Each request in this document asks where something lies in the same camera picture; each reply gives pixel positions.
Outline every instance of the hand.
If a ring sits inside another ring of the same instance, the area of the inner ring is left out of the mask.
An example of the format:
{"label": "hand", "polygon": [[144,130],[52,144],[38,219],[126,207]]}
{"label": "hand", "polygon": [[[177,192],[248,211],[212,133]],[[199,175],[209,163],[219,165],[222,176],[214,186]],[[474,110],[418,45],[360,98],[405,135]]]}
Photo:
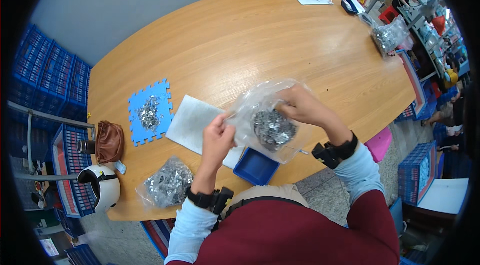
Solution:
{"label": "hand", "polygon": [[201,166],[210,167],[215,171],[218,170],[229,150],[237,146],[233,141],[235,126],[225,125],[223,122],[227,117],[227,113],[219,114],[203,129]]}
{"label": "hand", "polygon": [[300,84],[283,89],[277,94],[286,104],[279,104],[276,108],[288,118],[301,123],[323,126],[324,117],[333,113]]}

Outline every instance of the light blue sleeve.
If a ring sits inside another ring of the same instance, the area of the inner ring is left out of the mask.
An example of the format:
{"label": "light blue sleeve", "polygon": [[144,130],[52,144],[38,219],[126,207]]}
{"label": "light blue sleeve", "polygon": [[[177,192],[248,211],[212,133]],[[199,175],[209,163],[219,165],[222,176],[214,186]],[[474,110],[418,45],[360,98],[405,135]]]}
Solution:
{"label": "light blue sleeve", "polygon": [[333,172],[345,184],[346,191],[350,194],[350,206],[367,191],[376,189],[385,194],[384,186],[380,182],[378,164],[363,143],[359,143],[355,153],[343,160]]}
{"label": "light blue sleeve", "polygon": [[186,198],[181,210],[177,210],[177,220],[170,234],[168,256],[164,263],[174,260],[195,262],[200,245],[210,235],[218,217]]}

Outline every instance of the blue foam mat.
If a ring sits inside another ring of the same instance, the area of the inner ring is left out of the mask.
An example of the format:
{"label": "blue foam mat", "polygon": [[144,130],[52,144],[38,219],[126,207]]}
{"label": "blue foam mat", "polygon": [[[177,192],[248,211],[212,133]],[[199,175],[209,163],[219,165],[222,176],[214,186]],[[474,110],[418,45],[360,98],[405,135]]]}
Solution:
{"label": "blue foam mat", "polygon": [[[170,126],[170,123],[173,119],[173,113],[170,113],[170,109],[173,109],[172,103],[169,102],[171,98],[171,93],[167,92],[167,89],[170,88],[170,83],[167,83],[167,79],[163,79],[161,83],[158,81],[153,83],[153,85],[148,85],[145,90],[140,89],[137,94],[133,93],[128,99],[128,111],[130,112],[130,131],[131,140],[133,145],[138,146],[140,144],[145,144],[147,142],[153,141],[155,136],[157,139],[162,138],[162,133],[165,133]],[[156,131],[152,132],[150,130],[146,131],[137,115],[135,114],[135,109],[141,108],[149,96],[155,95],[157,97],[157,116],[160,119],[160,124],[157,126]]]}

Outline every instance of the person's right hand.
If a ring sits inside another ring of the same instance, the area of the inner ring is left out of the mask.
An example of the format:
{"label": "person's right hand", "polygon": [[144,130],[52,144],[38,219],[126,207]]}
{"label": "person's right hand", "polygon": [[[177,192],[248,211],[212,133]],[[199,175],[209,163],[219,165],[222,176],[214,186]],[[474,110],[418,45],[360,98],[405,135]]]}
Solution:
{"label": "person's right hand", "polygon": [[332,111],[300,84],[277,92],[286,103],[277,105],[277,110],[296,121],[323,126],[324,118]]}

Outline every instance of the person's left hand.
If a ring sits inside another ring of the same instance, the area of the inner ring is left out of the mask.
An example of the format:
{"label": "person's left hand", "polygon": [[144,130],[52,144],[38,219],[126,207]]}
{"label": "person's left hand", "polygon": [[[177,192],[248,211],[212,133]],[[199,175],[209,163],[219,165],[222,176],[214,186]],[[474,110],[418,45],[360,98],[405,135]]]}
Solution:
{"label": "person's left hand", "polygon": [[227,113],[219,114],[203,129],[201,164],[204,167],[218,170],[229,150],[237,146],[233,140],[235,126],[223,122],[227,117]]}

